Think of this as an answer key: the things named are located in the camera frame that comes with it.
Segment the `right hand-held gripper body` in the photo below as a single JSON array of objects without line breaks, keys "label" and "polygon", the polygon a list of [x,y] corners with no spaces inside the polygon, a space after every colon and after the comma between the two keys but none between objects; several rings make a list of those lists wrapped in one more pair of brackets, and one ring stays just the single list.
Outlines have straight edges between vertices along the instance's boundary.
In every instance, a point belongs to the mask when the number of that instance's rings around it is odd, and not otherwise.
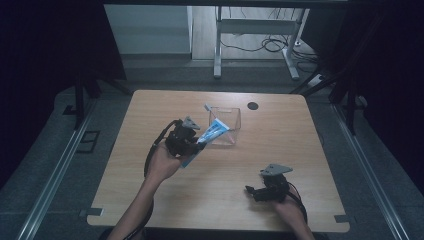
[{"label": "right hand-held gripper body", "polygon": [[269,164],[265,169],[260,171],[263,178],[266,200],[283,201],[289,193],[289,183],[284,176],[285,173],[292,171],[291,167]]}]

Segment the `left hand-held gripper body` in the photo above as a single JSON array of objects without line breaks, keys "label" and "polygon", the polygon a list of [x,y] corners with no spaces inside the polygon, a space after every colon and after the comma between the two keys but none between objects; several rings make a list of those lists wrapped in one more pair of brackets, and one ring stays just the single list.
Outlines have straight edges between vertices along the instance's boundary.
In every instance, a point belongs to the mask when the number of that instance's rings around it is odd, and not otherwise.
[{"label": "left hand-held gripper body", "polygon": [[200,130],[200,126],[190,116],[186,116],[184,120],[179,119],[165,140],[169,153],[175,157],[191,155],[196,143],[191,143],[190,140],[197,130]]}]

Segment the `white and blue toothpaste tube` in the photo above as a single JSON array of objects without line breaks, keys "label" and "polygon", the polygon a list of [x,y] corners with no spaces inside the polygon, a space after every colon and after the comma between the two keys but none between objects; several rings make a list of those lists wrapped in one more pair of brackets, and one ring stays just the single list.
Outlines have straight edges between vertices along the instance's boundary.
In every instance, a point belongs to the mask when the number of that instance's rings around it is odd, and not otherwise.
[{"label": "white and blue toothpaste tube", "polygon": [[[199,137],[197,143],[206,143],[207,145],[228,131],[229,127],[225,123],[220,121],[218,118],[216,118],[212,121],[206,131]],[[181,167],[187,167],[197,157],[197,155],[193,155],[192,152],[188,159],[181,164]]]}]

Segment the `clear square plastic cup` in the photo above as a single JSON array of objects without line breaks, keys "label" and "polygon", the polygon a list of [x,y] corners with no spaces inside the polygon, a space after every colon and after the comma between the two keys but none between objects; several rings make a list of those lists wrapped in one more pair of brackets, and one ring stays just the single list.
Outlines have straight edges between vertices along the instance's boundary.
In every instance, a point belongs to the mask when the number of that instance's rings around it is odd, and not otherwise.
[{"label": "clear square plastic cup", "polygon": [[229,127],[229,130],[213,141],[214,145],[232,146],[237,142],[241,129],[241,110],[239,108],[212,107],[209,122],[218,118]]}]

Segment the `person's right hand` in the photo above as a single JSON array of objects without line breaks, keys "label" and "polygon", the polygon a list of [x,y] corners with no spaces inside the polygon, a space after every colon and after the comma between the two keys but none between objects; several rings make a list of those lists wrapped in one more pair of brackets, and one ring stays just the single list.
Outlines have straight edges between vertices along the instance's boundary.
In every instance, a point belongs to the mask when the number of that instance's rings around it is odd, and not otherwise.
[{"label": "person's right hand", "polygon": [[304,215],[300,205],[296,202],[296,200],[300,199],[300,196],[293,187],[289,188],[289,192],[293,197],[288,195],[282,202],[272,201],[271,205],[281,220],[287,225],[304,224]]}]

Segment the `person's left hand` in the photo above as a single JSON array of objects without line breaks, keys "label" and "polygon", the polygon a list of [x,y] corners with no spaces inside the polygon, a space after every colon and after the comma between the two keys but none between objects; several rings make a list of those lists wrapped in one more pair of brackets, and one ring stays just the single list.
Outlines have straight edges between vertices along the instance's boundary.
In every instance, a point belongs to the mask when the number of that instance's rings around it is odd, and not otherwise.
[{"label": "person's left hand", "polygon": [[164,180],[170,178],[186,160],[186,156],[171,155],[166,145],[160,143],[149,164],[145,181],[150,185],[159,186]]}]

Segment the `black metal stand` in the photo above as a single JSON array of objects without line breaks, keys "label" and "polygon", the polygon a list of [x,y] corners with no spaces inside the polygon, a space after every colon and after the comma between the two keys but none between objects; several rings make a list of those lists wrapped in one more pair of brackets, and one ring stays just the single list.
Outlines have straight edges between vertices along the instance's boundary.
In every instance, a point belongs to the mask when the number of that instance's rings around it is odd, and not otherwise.
[{"label": "black metal stand", "polygon": [[84,93],[87,93],[91,99],[99,98],[102,93],[98,80],[109,84],[125,95],[131,96],[133,94],[132,90],[119,83],[116,78],[107,76],[98,70],[81,69],[75,77],[75,110],[73,114],[75,115],[76,123],[74,129],[78,129],[85,119]]},{"label": "black metal stand", "polygon": [[[333,85],[328,99],[339,104],[347,98],[346,124],[352,134],[356,110],[358,63],[368,43],[368,29],[372,18],[361,10],[343,10],[341,13],[313,11],[306,21],[307,43],[314,38],[312,48],[317,51],[317,67],[292,93],[304,97]],[[321,74],[324,80],[310,88],[308,83]]]}]

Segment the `white power strip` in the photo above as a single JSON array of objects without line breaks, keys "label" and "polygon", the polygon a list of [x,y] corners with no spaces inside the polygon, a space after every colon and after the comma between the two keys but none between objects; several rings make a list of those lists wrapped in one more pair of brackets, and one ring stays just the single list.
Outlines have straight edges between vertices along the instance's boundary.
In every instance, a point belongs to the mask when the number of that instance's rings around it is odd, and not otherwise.
[{"label": "white power strip", "polygon": [[321,83],[324,80],[324,77],[321,74],[317,74],[309,83],[308,87],[312,88],[317,84]]}]

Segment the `dark curtain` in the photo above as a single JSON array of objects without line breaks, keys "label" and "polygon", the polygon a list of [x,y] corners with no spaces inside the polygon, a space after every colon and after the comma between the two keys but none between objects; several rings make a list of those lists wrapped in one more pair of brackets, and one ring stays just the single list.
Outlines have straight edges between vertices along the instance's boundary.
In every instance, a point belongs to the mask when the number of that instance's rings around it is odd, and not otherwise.
[{"label": "dark curtain", "polygon": [[[348,90],[365,98],[365,118],[424,194],[424,0],[378,0],[381,23],[347,77],[330,95]],[[301,39],[329,70],[340,71],[355,53],[377,12],[373,9],[312,9]]]},{"label": "dark curtain", "polygon": [[56,95],[126,74],[104,0],[0,0],[0,189],[48,120]]}]

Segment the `aluminium rail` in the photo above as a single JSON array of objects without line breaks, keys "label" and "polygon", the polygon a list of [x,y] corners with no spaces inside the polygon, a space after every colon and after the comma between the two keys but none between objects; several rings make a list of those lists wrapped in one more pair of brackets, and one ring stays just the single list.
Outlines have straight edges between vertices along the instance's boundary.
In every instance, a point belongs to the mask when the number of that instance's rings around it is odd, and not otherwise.
[{"label": "aluminium rail", "polygon": [[85,117],[81,124],[72,132],[72,135],[62,152],[53,172],[44,185],[41,193],[31,208],[24,224],[22,225],[15,240],[33,240],[45,215],[49,209],[52,200],[67,172],[78,145],[89,125],[93,111],[97,105],[97,100],[89,100],[84,111]]},{"label": "aluminium rail", "polygon": [[331,108],[394,239],[410,240],[400,216],[372,169],[357,137],[347,127],[346,118],[341,108],[334,104],[331,105]]}]

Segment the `white desk frame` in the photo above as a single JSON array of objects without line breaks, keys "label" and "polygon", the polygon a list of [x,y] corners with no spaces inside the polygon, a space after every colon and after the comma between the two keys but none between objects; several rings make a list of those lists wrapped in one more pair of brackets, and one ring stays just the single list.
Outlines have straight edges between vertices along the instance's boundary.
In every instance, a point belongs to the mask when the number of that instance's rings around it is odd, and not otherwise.
[{"label": "white desk frame", "polygon": [[219,79],[222,75],[221,37],[223,34],[249,34],[249,35],[280,35],[287,37],[287,46],[281,50],[283,59],[288,67],[293,80],[299,79],[292,55],[294,46],[298,41],[306,9],[293,9],[295,19],[249,19],[249,18],[223,18],[222,6],[215,10],[216,43],[214,49],[213,76]]}]

